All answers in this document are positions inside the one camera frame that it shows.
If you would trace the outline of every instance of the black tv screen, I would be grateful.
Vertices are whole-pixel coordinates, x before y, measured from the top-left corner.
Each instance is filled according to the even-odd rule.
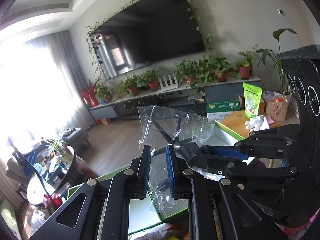
[[[91,39],[105,77],[205,51],[189,7],[186,0],[140,0],[102,24]]]

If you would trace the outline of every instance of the clear plastic wrap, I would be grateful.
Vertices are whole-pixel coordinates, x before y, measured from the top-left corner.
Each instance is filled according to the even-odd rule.
[[[275,102],[277,99],[280,101],[285,101],[285,98],[283,95],[277,93],[277,92],[271,92],[271,91],[264,91],[262,96],[267,102]]]
[[[151,147],[149,190],[153,205],[161,213],[164,208],[171,208],[182,200],[170,197],[166,155],[159,152],[175,137],[180,141],[190,138],[199,147],[205,145],[214,132],[214,122],[208,122],[206,117],[194,112],[185,113],[167,107],[138,106],[138,111],[142,128],[140,151],[144,145]]]

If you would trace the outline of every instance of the electrical outlet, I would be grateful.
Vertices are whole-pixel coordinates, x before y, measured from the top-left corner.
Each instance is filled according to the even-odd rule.
[[[279,9],[278,12],[279,12],[280,15],[285,16],[284,10],[280,10]]]

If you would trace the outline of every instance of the white wall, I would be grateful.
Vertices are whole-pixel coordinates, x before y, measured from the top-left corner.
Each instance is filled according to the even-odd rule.
[[[303,0],[286,0],[301,47],[320,44],[320,26]]]
[[[199,8],[200,28],[203,34],[210,32],[214,39],[214,47],[231,61],[238,59],[237,52],[250,49],[256,43],[262,48],[278,51],[277,41],[272,32],[279,28],[293,28],[294,24],[285,0],[191,0],[194,7]],[[95,68],[92,67],[92,55],[88,52],[85,33],[88,25],[110,17],[112,13],[120,10],[121,6],[130,5],[129,0],[97,0],[90,6],[70,29],[70,35],[78,56],[80,65],[87,80],[94,79]],[[278,9],[287,12],[286,17],[279,15]],[[298,38],[291,33],[281,36],[282,51],[299,47]],[[199,59],[201,55],[193,55],[191,59]],[[179,63],[182,58],[168,60],[153,65],[161,67],[160,74],[172,73],[174,63]],[[276,89],[273,67],[263,66],[254,69],[267,89]],[[125,75],[112,79],[118,83],[125,79]]]

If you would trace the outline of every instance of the white glove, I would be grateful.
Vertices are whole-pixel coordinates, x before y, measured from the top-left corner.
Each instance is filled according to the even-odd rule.
[[[268,120],[263,115],[252,117],[249,119],[249,121],[245,122],[244,124],[246,125],[246,128],[250,130],[250,132],[256,132],[270,128]]]

